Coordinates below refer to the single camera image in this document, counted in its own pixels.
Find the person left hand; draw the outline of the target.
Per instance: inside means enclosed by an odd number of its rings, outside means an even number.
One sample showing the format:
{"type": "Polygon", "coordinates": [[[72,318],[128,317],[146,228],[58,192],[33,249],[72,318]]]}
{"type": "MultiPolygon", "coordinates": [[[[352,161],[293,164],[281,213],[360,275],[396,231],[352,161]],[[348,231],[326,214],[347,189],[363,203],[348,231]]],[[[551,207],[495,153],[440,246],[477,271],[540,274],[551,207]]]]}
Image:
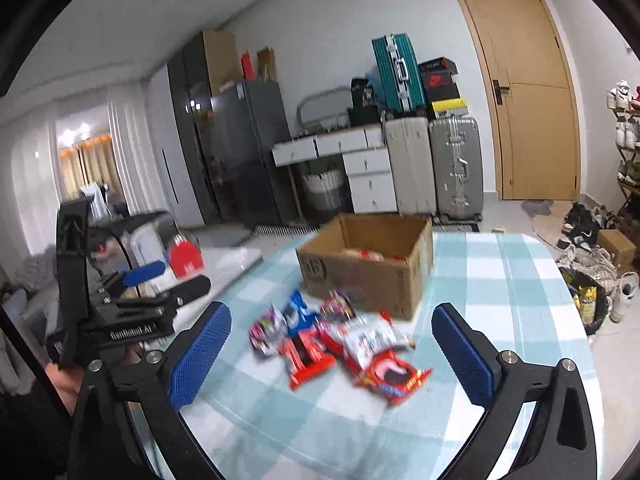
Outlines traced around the person left hand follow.
{"type": "MultiPolygon", "coordinates": [[[[125,354],[119,360],[119,364],[137,364],[140,361],[140,352],[141,347],[138,344],[130,344],[125,349],[125,354]]],[[[70,367],[61,370],[58,364],[49,363],[44,368],[44,371],[50,382],[52,382],[68,414],[73,415],[82,381],[84,380],[84,370],[81,367],[70,367]]]]}

